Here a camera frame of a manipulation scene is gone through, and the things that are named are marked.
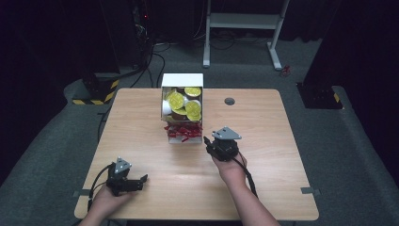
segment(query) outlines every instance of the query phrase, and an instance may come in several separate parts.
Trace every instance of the open box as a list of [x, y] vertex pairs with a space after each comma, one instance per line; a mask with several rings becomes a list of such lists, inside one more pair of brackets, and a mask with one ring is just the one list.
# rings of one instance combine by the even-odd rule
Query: open box
[[161, 120], [169, 143], [202, 143], [202, 73], [164, 73]]

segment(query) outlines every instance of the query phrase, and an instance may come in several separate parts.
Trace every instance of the wooden table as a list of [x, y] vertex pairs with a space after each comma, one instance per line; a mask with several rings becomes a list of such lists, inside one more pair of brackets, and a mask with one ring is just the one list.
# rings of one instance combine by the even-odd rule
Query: wooden table
[[[226, 105], [232, 97], [234, 105]], [[120, 156], [133, 164], [129, 179], [149, 174], [142, 191], [111, 218], [239, 219], [211, 156], [201, 144], [169, 144], [161, 121], [160, 89], [120, 89], [110, 111], [88, 177]], [[259, 199], [278, 220], [315, 220], [318, 210], [279, 93], [274, 89], [204, 89], [203, 134], [229, 126], [248, 161]], [[106, 180], [106, 173], [99, 182]], [[80, 196], [77, 218], [87, 213]]]

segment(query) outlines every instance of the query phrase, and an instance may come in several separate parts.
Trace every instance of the human hand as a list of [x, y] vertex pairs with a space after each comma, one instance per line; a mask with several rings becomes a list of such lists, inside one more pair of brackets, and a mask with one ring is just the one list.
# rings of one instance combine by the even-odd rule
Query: human hand
[[116, 197], [108, 186], [102, 186], [94, 197], [90, 210], [82, 220], [80, 226], [100, 225], [108, 216], [127, 203], [136, 193], [134, 191]]
[[[235, 156], [235, 159], [240, 162], [243, 166], [247, 165], [247, 160], [239, 153]], [[228, 162], [219, 161], [212, 157], [215, 165], [219, 169], [219, 174], [222, 180], [227, 186], [245, 186], [246, 185], [246, 174], [244, 169], [238, 165], [234, 160]]]

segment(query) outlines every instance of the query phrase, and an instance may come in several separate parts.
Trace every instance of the person's left hand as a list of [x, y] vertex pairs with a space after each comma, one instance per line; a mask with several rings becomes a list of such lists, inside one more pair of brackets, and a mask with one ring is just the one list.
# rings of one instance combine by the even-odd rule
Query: person's left hand
[[104, 185], [94, 197], [90, 210], [80, 225], [99, 225], [101, 222], [127, 203], [136, 193], [134, 191], [116, 197], [111, 189]]

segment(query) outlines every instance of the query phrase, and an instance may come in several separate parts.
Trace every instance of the white metal stand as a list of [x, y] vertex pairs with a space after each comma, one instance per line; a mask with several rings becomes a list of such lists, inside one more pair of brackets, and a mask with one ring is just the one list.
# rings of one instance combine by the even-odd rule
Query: white metal stand
[[275, 30], [273, 40], [267, 43], [267, 49], [273, 61], [275, 70], [282, 69], [279, 57], [276, 52], [276, 43], [279, 39], [282, 23], [284, 22], [285, 12], [287, 11], [290, 0], [284, 0], [280, 14], [239, 14], [239, 13], [211, 13], [211, 0], [208, 0], [206, 16], [206, 35], [203, 50], [203, 67], [211, 66], [210, 31], [211, 27], [226, 28], [250, 28]]

